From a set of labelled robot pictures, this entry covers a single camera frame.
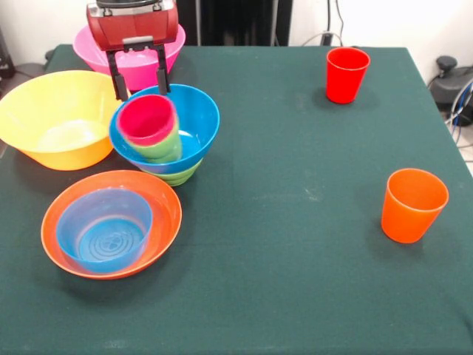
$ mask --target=blue cable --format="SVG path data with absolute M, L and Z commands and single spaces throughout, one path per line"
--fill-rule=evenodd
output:
M 468 85 L 467 88 L 465 89 L 465 91 L 463 91 L 463 94 L 461 94 L 460 101 L 458 102 L 458 109 L 463 107 L 463 101 L 465 100 L 465 95 L 470 90 L 471 87 L 472 87 L 471 84 Z M 455 129 L 457 128 L 457 125 L 458 125 L 458 116 L 460 116 L 460 114 L 458 114 L 457 117 L 455 117 L 455 119 L 453 120 L 452 137 L 453 137 L 453 134 L 455 133 Z M 458 134 L 460 134 L 460 132 L 461 132 L 461 127 L 459 126 L 458 127 Z

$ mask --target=blue bowl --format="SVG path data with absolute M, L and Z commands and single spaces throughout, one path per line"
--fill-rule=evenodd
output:
M 153 220 L 148 202 L 127 189 L 99 189 L 71 203 L 59 218 L 63 253 L 88 271 L 107 273 L 144 252 Z
M 141 90 L 129 100 L 150 94 L 159 95 L 158 87 Z M 199 163 L 214 142 L 220 126 L 219 109 L 214 100 L 203 91 L 187 85 L 172 84 L 168 97 L 176 106 L 179 116 L 179 136 L 183 143 L 183 156 L 179 160 L 149 163 L 125 142 L 117 129 L 117 116 L 125 103 L 118 108 L 110 123 L 110 140 L 118 154 L 152 174 L 176 174 Z

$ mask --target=green bowl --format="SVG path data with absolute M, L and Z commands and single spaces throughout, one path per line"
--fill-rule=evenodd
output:
M 164 180 L 170 186 L 179 186 L 189 180 L 189 178 L 199 167 L 200 163 L 202 163 L 202 159 L 200 159 L 199 162 L 191 168 L 184 170 L 183 172 L 176 172 L 175 174 L 153 174 L 152 172 L 147 172 L 146 170 L 143 171 L 151 175 L 158 176 L 159 179 Z

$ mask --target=yellow bowl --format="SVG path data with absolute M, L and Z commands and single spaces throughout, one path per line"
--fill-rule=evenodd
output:
M 0 139 L 48 168 L 86 168 L 112 151 L 109 123 L 120 104 L 108 75 L 43 75 L 0 100 Z

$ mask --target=cable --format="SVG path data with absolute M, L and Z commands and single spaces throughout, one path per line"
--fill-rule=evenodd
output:
M 341 22 L 341 28 L 340 28 L 340 37 L 341 37 L 341 35 L 343 35 L 343 27 L 345 23 L 343 22 L 343 18 L 341 17 L 341 14 L 340 14 L 340 7 L 338 6 L 338 0 L 335 0 L 335 5 L 337 6 L 338 18 L 340 19 L 340 22 Z
M 21 70 L 15 70 L 18 74 L 22 74 L 24 76 L 27 76 L 28 78 L 34 79 L 35 76 L 32 76 L 31 74 L 28 74 L 27 72 L 22 72 Z
M 449 116 L 449 119 L 445 121 L 445 124 L 450 124 L 450 128 L 452 128 L 452 125 L 453 125 L 453 120 L 456 119 L 456 117 L 463 111 L 463 107 L 460 107 L 457 112 L 455 112 L 455 108 L 457 107 L 457 102 L 458 100 L 460 99 L 461 95 L 463 94 L 463 92 L 468 89 L 468 87 L 473 84 L 473 78 L 470 79 L 466 85 L 458 92 L 457 96 L 455 97 L 455 99 L 453 100 L 453 105 L 452 105 L 452 108 L 450 109 L 450 116 Z
M 465 100 L 465 95 L 466 95 L 466 90 L 470 89 L 470 85 L 468 85 L 468 87 L 465 89 L 465 91 L 462 92 L 461 94 L 461 97 L 460 97 L 460 101 L 458 103 L 458 109 L 461 108 L 461 110 L 463 111 L 463 102 Z M 458 116 L 460 115 L 460 113 L 458 113 L 458 115 L 455 117 L 455 119 L 453 120 L 453 130 L 452 130 L 452 137 L 453 137 L 453 134 L 455 133 L 455 129 L 457 128 L 458 126 Z M 457 137 L 457 140 L 456 140 L 456 143 L 458 143 L 458 141 L 460 140 L 460 133 L 461 133 L 461 126 L 458 126 L 458 137 Z
M 320 32 L 320 33 L 317 33 L 316 35 L 313 35 L 308 40 L 306 40 L 306 42 L 304 42 L 301 47 L 305 47 L 313 39 L 315 39 L 319 36 L 325 35 L 325 34 L 331 34 L 331 35 L 335 36 L 336 38 L 338 38 L 338 40 L 340 41 L 340 45 L 343 47 L 343 41 L 341 40 L 341 37 L 339 35 L 337 35 L 336 33 L 334 33 L 334 32 L 328 32 L 328 31 Z
M 466 145 L 464 145 L 464 146 L 459 146 L 458 149 L 469 148 L 470 146 L 473 146 L 473 143 L 471 143 L 471 144 L 466 144 Z
M 327 32 L 330 31 L 330 19 L 332 18 L 332 15 L 330 14 L 330 0 L 327 0 Z
M 341 40 L 341 33 L 343 32 L 343 27 L 344 27 L 344 21 L 343 19 L 341 18 L 341 15 L 340 15 L 340 9 L 339 9 L 339 6 L 338 6 L 338 0 L 336 0 L 336 7 L 337 7 L 337 13 L 338 13 L 338 17 L 340 18 L 340 21 L 341 21 L 341 29 L 340 29 L 340 34 L 337 34 L 337 33 L 334 33 L 332 31 L 330 31 L 330 25 L 331 25 L 331 10 L 330 10 L 330 0 L 327 0 L 327 15 L 328 15 L 328 21 L 327 21 L 327 30 L 326 31 L 323 31 L 323 32 L 320 32 L 320 33 L 317 33 L 316 35 L 313 35 L 312 37 L 310 37 L 308 40 L 306 40 L 306 42 L 304 42 L 301 47 L 305 47 L 309 42 L 311 42 L 313 39 L 319 37 L 319 36 L 322 36 L 322 35 L 332 35 L 332 36 L 335 36 L 336 38 L 338 38 L 338 40 L 340 41 L 340 46 L 343 47 L 343 41 Z

